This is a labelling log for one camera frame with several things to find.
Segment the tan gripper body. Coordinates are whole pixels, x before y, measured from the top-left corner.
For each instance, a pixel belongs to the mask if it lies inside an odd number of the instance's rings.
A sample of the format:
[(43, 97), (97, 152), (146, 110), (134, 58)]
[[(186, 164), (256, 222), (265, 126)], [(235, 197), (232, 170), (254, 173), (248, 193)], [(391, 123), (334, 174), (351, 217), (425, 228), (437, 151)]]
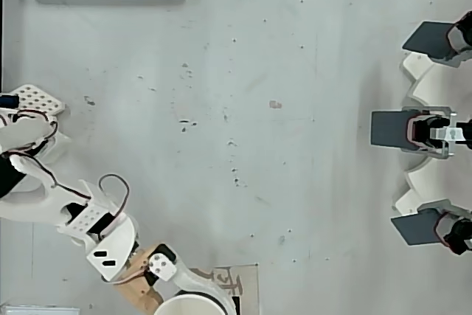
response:
[(176, 261), (176, 253), (165, 243), (148, 249), (135, 246), (124, 271), (112, 284), (138, 311), (155, 314), (164, 304), (155, 285), (170, 281), (173, 272), (176, 272)]

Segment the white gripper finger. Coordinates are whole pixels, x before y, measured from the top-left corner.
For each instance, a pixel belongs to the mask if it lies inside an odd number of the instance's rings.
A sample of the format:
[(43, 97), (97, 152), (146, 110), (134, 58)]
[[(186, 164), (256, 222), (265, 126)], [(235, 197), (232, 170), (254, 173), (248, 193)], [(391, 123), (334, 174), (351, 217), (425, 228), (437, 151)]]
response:
[(178, 255), (175, 268), (176, 272), (168, 282), (181, 291), (165, 300), (155, 314), (237, 314), (228, 292), (212, 280), (190, 271)]

